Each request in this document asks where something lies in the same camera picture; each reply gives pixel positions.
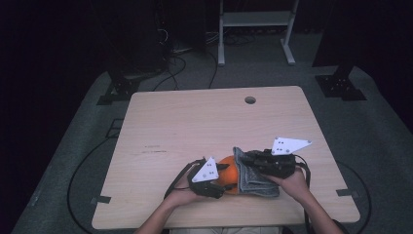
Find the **person's left hand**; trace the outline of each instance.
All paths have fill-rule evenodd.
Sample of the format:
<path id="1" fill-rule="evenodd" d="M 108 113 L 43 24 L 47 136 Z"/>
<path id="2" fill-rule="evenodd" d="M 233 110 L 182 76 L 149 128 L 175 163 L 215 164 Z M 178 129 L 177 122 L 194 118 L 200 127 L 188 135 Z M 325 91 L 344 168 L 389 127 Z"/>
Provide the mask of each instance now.
<path id="1" fill-rule="evenodd" d="M 195 201 L 200 201 L 205 198 L 205 196 L 200 196 L 195 194 L 190 188 L 188 183 L 189 170 L 183 177 L 176 183 L 175 189 L 171 191 L 165 202 L 168 202 L 174 207 L 188 205 Z"/>

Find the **white triangular marker plate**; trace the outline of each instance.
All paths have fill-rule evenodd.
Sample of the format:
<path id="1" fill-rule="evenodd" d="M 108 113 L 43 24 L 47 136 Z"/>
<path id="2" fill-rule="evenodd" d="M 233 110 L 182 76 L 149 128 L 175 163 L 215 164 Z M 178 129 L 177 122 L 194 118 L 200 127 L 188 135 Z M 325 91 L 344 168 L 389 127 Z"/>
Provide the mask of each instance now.
<path id="1" fill-rule="evenodd" d="M 311 144 L 311 141 L 306 140 L 306 139 L 276 137 L 276 139 L 274 140 L 271 154 L 272 155 L 291 154 L 310 144 Z"/>
<path id="2" fill-rule="evenodd" d="M 202 182 L 208 181 L 213 179 L 218 179 L 219 174 L 218 170 L 216 169 L 215 159 L 210 157 L 203 167 L 201 167 L 200 171 L 192 178 L 193 182 Z"/>

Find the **wooden table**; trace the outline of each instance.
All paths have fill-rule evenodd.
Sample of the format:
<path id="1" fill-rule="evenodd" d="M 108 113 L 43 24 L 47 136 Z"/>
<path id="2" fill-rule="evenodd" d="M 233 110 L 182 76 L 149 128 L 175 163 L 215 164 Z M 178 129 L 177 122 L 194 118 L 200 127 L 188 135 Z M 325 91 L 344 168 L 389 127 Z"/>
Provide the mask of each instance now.
<path id="1" fill-rule="evenodd" d="M 248 104 L 245 98 L 254 97 Z M 308 139 L 296 154 L 312 172 L 311 191 L 341 222 L 359 213 L 299 87 L 269 87 L 137 93 L 131 103 L 93 219 L 96 229 L 139 227 L 162 202 L 189 162 L 214 156 L 219 162 L 243 151 L 271 148 L 275 137 Z M 301 206 L 281 190 L 278 198 L 224 195 L 181 207 L 167 227 L 251 226 L 303 223 Z"/>

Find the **folded cloth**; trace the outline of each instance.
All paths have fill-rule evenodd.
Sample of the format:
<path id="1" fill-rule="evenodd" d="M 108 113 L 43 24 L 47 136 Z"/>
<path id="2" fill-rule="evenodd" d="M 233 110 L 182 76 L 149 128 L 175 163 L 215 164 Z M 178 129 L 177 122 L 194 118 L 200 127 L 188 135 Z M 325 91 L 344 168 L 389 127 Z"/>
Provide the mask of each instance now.
<path id="1" fill-rule="evenodd" d="M 254 151 L 244 153 L 238 147 L 234 147 L 235 162 L 239 172 L 238 189 L 240 194 L 255 194 L 263 197 L 280 196 L 279 186 L 262 176 L 257 169 L 247 167 L 242 158 L 253 158 Z"/>

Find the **forearm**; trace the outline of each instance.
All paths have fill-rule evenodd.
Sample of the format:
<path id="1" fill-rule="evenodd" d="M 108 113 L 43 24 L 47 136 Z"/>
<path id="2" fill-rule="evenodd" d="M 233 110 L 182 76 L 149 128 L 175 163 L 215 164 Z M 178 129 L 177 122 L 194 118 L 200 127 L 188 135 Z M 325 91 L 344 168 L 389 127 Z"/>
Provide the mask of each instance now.
<path id="1" fill-rule="evenodd" d="M 149 218 L 137 229 L 134 234 L 159 234 L 164 229 L 165 223 L 172 214 L 174 206 L 167 202 L 161 205 L 149 216 Z"/>
<path id="2" fill-rule="evenodd" d="M 311 223 L 317 234 L 343 233 L 334 223 L 325 209 L 319 204 L 313 194 L 309 193 L 305 198 L 298 200 L 309 215 Z"/>

